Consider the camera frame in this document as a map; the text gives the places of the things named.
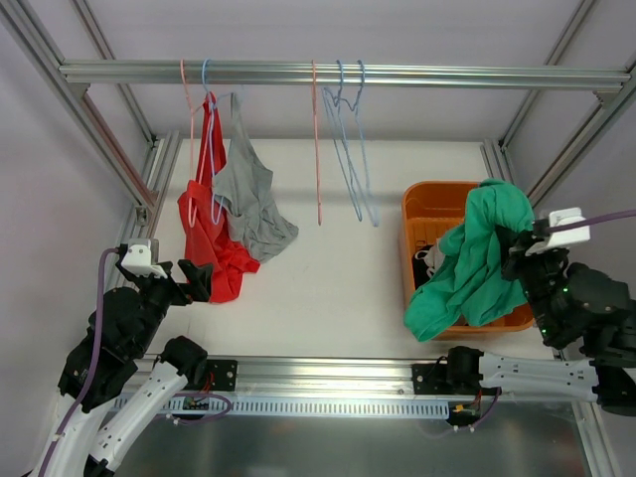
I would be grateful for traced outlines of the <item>blue hanger with black top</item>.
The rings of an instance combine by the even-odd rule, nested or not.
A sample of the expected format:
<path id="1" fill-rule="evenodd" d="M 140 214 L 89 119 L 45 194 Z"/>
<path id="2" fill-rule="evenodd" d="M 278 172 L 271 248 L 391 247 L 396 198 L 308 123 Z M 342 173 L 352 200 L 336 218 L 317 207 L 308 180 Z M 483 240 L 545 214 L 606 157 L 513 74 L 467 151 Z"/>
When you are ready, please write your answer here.
<path id="1" fill-rule="evenodd" d="M 366 67 L 364 62 L 362 60 L 357 60 L 357 63 L 358 62 L 362 63 L 362 66 L 364 68 L 363 72 L 365 73 L 365 76 L 366 76 Z M 362 75 L 362 70 L 360 67 L 359 67 L 359 70 L 360 70 L 360 81 L 359 81 L 359 85 L 360 85 L 361 75 Z M 358 120 L 354 119 L 354 121 L 358 129 L 360 151 L 361 151 L 361 158 L 362 158 L 362 164 L 363 164 L 363 174 L 364 174 L 364 183 L 361 183 L 361 180 L 358 175 L 358 178 L 360 180 L 360 184 L 362 186 L 362 190 L 364 193 L 362 207 L 366 209 L 367 214 L 369 216 L 369 220 L 372 223 L 373 227 L 378 228 L 381 223 L 381 218 L 380 218 L 377 201 L 373 192 L 371 168 L 370 168 L 370 163 L 369 163 L 369 158 L 368 158 L 367 148 L 366 148 L 366 137 L 365 137 L 363 124 L 360 117 L 360 102 L 359 102 Z"/>

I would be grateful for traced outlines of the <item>blue hanger with white top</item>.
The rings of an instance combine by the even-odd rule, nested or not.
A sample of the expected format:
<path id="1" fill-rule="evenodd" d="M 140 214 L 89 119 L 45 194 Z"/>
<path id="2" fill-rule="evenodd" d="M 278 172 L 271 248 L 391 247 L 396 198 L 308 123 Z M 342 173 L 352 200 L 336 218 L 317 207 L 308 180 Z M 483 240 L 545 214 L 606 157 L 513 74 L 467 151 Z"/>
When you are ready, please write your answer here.
<path id="1" fill-rule="evenodd" d="M 338 68 L 339 82 L 336 92 L 329 86 L 324 86 L 321 91 L 324 110 L 327 115 L 327 122 L 332 136 L 336 157 L 341 169 L 342 177 L 345 181 L 347 192 L 352 204 L 354 214 L 359 222 L 363 221 L 362 202 L 364 193 L 356 167 L 351 155 L 350 142 L 347 136 L 343 107 L 346 107 L 358 120 L 359 102 L 364 88 L 365 73 L 361 62 L 358 66 L 362 70 L 361 82 L 356 92 L 355 99 L 351 101 L 343 95 L 345 85 L 345 68 L 341 60 L 336 61 Z"/>

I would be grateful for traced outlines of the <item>black tank top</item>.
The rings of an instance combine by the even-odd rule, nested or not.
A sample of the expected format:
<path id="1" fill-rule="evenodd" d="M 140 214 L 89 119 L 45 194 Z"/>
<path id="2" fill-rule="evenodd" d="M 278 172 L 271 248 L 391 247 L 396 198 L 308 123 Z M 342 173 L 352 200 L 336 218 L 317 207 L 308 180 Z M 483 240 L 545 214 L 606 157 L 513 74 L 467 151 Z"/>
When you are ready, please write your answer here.
<path id="1" fill-rule="evenodd" d="M 411 258 L 411 268 L 412 268 L 413 283 L 414 283 L 415 289 L 426 284 L 433 277 L 433 276 L 432 277 L 426 276 L 425 272 L 423 271 L 423 268 L 415 264 L 415 260 L 413 256 Z"/>

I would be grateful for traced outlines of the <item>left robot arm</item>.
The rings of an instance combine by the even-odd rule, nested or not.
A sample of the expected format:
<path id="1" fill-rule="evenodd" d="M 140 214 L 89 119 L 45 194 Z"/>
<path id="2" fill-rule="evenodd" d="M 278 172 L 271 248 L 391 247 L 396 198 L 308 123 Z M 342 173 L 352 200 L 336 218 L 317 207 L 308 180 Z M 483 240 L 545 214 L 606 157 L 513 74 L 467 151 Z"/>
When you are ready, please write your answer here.
<path id="1" fill-rule="evenodd" d="M 186 282 L 171 263 L 144 276 L 124 270 L 132 287 L 100 290 L 85 337 L 68 354 L 58 383 L 57 413 L 34 476 L 112 476 L 159 410 L 183 389 L 202 385 L 208 353 L 192 340 L 170 339 L 150 376 L 112 420 L 105 417 L 136 374 L 172 306 L 207 302 L 213 268 L 182 259 Z"/>

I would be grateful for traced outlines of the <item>pink hanger with green top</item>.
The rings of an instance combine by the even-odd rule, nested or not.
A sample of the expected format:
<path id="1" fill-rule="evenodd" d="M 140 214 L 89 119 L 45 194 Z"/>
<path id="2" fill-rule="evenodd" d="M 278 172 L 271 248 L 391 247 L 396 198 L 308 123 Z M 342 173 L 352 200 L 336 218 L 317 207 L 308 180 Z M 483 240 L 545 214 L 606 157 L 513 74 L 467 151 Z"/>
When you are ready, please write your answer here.
<path id="1" fill-rule="evenodd" d="M 316 203 L 317 203 L 317 224 L 323 223 L 323 207 L 321 194 L 321 164 L 319 152 L 319 123 L 318 123 L 318 94 L 317 94 L 317 68 L 315 60 L 311 61 L 311 104 L 312 104 L 312 125 L 314 139 L 314 161 L 316 180 Z"/>

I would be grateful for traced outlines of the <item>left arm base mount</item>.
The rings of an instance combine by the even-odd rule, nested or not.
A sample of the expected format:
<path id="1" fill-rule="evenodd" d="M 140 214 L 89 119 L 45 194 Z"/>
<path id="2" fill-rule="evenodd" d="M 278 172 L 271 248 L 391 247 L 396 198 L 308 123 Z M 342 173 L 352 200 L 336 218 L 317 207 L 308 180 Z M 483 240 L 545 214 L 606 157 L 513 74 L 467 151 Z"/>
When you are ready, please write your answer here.
<path id="1" fill-rule="evenodd" d="M 233 392 L 237 386 L 239 363 L 230 359 L 208 359 L 195 389 L 200 392 Z"/>

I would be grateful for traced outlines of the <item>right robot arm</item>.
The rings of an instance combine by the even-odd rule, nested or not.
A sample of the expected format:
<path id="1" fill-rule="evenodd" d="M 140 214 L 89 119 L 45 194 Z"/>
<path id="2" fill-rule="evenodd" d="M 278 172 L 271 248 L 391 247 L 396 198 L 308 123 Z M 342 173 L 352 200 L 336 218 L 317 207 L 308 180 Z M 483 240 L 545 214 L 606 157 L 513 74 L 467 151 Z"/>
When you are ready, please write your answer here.
<path id="1" fill-rule="evenodd" d="M 568 258 L 565 247 L 533 252 L 531 232 L 497 229 L 502 275 L 518 281 L 544 345 L 578 343 L 578 360 L 528 360 L 463 346 L 447 354 L 443 379 L 454 393 L 497 390 L 595 402 L 622 416 L 635 413 L 635 301 L 626 283 Z"/>

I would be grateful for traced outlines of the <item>green tank top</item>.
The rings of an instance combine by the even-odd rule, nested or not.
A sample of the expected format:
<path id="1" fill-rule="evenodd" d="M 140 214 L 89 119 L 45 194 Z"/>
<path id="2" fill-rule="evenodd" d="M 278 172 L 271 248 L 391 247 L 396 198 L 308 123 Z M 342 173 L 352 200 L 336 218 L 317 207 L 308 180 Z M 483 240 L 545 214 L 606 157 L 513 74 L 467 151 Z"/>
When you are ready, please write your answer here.
<path id="1" fill-rule="evenodd" d="M 467 194 L 463 222 L 439 240 L 443 261 L 416 288 L 404 324 L 420 342 L 429 341 L 463 318 L 485 327 L 527 302 L 521 284 L 502 276 L 496 227 L 527 232 L 535 218 L 526 195 L 516 186 L 488 179 Z"/>

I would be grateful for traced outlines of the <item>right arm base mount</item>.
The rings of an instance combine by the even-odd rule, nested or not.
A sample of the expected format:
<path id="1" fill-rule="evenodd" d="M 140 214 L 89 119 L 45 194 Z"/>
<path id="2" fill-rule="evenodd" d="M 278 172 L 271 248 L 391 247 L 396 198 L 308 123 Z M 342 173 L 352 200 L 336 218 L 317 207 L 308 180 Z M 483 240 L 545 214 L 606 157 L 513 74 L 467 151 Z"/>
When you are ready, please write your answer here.
<path id="1" fill-rule="evenodd" d="M 412 388 L 417 396 L 451 393 L 451 385 L 446 380 L 445 363 L 416 363 L 410 368 Z"/>

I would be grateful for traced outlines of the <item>white tank top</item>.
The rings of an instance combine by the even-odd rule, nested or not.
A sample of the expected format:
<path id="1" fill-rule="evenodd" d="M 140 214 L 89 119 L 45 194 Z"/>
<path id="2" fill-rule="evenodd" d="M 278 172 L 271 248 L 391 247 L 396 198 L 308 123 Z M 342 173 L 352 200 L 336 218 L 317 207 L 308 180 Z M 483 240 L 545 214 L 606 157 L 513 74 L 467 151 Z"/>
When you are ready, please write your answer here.
<path id="1" fill-rule="evenodd" d="M 445 254 L 440 248 L 440 240 L 420 248 L 413 256 L 415 264 L 423 268 L 427 277 L 432 277 L 443 264 Z"/>

